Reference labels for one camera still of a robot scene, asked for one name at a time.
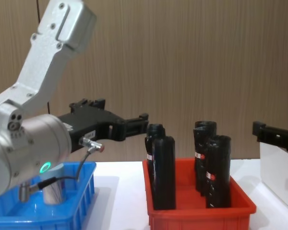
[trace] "black bottle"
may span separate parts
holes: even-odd
[[[154,180],[152,194],[155,210],[176,208],[175,140],[172,137],[153,141]]]
[[[206,153],[209,139],[216,135],[216,122],[197,121],[193,133],[195,143],[195,187],[201,193],[201,196],[204,196],[206,189]]]
[[[154,163],[153,163],[153,141],[155,138],[165,137],[165,129],[162,124],[150,124],[147,128],[145,137],[145,147],[147,151],[147,166],[150,183],[154,179]]]
[[[206,156],[206,207],[230,207],[230,137],[215,136]]]

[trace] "blue plastic basket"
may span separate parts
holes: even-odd
[[[64,163],[64,174],[75,176],[79,163]],[[30,197],[27,203],[18,199],[18,188],[0,196],[0,230],[79,230],[94,194],[95,162],[86,162],[80,180],[65,180],[66,201],[60,205],[46,205],[42,192]],[[31,183],[39,182],[39,177]]]

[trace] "white table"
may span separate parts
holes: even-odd
[[[288,230],[288,207],[260,179],[260,160],[232,160],[231,176],[257,205],[250,230]],[[86,230],[149,230],[141,162],[97,163]]]

